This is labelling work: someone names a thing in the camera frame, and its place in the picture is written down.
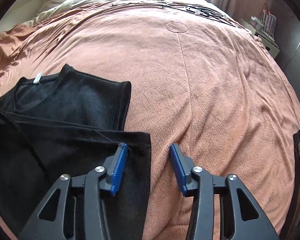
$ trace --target circular patch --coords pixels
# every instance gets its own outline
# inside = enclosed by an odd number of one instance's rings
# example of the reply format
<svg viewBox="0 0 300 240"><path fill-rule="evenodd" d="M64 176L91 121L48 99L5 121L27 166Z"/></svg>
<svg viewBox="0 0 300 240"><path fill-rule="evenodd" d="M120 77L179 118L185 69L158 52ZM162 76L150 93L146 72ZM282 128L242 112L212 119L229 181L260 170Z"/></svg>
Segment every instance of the circular patch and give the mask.
<svg viewBox="0 0 300 240"><path fill-rule="evenodd" d="M185 33L188 30L187 26L182 23L168 23L166 28L173 33Z"/></svg>

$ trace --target black strap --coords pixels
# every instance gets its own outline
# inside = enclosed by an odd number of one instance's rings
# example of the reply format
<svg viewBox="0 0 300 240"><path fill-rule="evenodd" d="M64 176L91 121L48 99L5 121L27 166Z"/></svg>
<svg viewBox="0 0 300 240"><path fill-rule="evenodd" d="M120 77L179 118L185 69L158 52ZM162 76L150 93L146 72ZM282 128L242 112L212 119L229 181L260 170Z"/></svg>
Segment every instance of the black strap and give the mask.
<svg viewBox="0 0 300 240"><path fill-rule="evenodd" d="M300 156L298 151L298 146L300 143L300 130L293 135L293 143L294 143L294 189L291 199L291 204L287 213L286 221L282 226L281 232L279 234L280 240L285 240L288 237L289 230L291 228L291 223L293 221L294 214L297 208L298 202L298 194L299 194L299 187L300 187Z"/></svg>
<svg viewBox="0 0 300 240"><path fill-rule="evenodd" d="M40 169L44 173L45 179L50 182L49 175L47 173L46 168L44 167L42 161L40 160L39 156L37 155L36 151L32 147L28 137L22 133L21 128L17 125L15 121L13 121L1 108L0 108L0 119L3 120L5 123L7 123L12 129L14 129L22 139L22 142L25 144L25 146L30 151L32 157L36 160L37 164L39 165Z"/></svg>

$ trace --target stack of clothing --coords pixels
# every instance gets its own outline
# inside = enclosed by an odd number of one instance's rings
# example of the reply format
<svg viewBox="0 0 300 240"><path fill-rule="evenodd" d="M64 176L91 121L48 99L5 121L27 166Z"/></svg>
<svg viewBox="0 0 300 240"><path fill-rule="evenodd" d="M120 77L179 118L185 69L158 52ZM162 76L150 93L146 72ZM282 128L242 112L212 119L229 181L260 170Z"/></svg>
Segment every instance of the stack of clothing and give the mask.
<svg viewBox="0 0 300 240"><path fill-rule="evenodd" d="M131 83L64 65L61 72L21 78L0 97L0 215L18 236L60 175L87 174L129 153L121 190L105 200L112 239L140 239L150 190L150 136L123 132Z"/></svg>

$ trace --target folded clothes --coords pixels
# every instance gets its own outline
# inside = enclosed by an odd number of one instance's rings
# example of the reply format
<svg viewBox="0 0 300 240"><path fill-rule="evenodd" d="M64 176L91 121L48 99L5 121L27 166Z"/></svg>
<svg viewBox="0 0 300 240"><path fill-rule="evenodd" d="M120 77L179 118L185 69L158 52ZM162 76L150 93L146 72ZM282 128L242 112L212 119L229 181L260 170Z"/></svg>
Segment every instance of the folded clothes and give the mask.
<svg viewBox="0 0 300 240"><path fill-rule="evenodd" d="M39 81L21 78L0 98L0 215L16 236L60 175L87 174L124 142L127 165L119 192L104 200L106 218L111 239L141 239L151 143L147 133L122 131L130 94L130 82L112 82L65 65Z"/></svg>

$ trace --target orange blanket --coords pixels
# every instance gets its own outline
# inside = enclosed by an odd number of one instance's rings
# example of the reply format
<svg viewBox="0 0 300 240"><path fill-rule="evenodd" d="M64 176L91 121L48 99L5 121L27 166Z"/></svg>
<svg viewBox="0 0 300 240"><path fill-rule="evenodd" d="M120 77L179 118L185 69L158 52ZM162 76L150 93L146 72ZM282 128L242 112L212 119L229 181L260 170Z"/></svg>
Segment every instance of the orange blanket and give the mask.
<svg viewBox="0 0 300 240"><path fill-rule="evenodd" d="M152 143L144 239L185 239L192 200L177 189L173 142L210 173L237 174L281 230L300 104L259 38L171 8L90 3L0 34L0 96L65 63L132 83L125 130L148 132ZM216 208L215 239L219 225Z"/></svg>

